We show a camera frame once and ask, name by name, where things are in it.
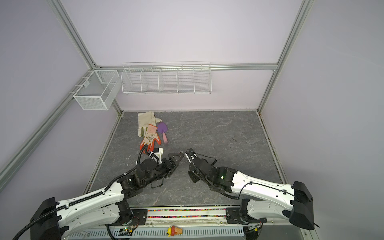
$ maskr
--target white mesh basket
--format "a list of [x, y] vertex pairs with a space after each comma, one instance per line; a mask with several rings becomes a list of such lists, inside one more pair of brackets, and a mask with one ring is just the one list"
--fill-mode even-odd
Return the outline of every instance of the white mesh basket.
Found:
[[122, 91], [144, 93], [211, 93], [210, 67], [124, 68]]
[[120, 76], [113, 70], [94, 70], [73, 97], [84, 110], [108, 110], [120, 90]]

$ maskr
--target ice cream cone toy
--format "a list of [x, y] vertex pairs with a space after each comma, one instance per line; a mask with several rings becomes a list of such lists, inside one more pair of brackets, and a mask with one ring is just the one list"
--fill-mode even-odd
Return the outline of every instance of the ice cream cone toy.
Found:
[[168, 228], [167, 234], [169, 237], [170, 236], [173, 237], [174, 235], [183, 234], [183, 229], [175, 227], [175, 226], [171, 226], [170, 228]]

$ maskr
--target purple paddle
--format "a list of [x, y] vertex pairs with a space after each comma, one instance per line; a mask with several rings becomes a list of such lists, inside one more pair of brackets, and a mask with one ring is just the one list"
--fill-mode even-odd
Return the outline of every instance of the purple paddle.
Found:
[[163, 134], [163, 141], [164, 141], [164, 143], [168, 143], [168, 139], [167, 139], [167, 136], [166, 136], [166, 131], [167, 130], [168, 130], [167, 125], [164, 122], [159, 122], [157, 124], [157, 131], [159, 133]]

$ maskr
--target work glove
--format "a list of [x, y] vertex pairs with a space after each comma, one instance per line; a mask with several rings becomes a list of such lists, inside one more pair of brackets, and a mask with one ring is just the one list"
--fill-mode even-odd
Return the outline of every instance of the work glove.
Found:
[[156, 131], [157, 127], [151, 124], [148, 125], [147, 132], [145, 133], [144, 139], [140, 144], [140, 150], [144, 147], [145, 144], [147, 144], [147, 152], [153, 152], [153, 149], [155, 148], [155, 140], [159, 145], [161, 144], [160, 137]]
[[147, 131], [148, 124], [156, 126], [157, 122], [161, 122], [160, 118], [155, 118], [153, 111], [139, 113], [139, 131], [138, 136], [143, 137]]

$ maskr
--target gray table surface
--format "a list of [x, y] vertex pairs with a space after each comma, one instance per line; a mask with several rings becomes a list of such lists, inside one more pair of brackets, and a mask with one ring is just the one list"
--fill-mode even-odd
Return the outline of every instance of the gray table surface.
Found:
[[[257, 113], [254, 111], [155, 112], [168, 126], [169, 143], [161, 144], [163, 157], [193, 148], [195, 152], [215, 157], [215, 166], [234, 168], [252, 177], [281, 182]], [[92, 191], [105, 187], [112, 178], [133, 168], [142, 137], [137, 136], [137, 113], [125, 112], [94, 180]], [[188, 174], [188, 160], [164, 185], [144, 188], [128, 199], [130, 206], [164, 205], [238, 205], [210, 191], [202, 181], [193, 183]]]

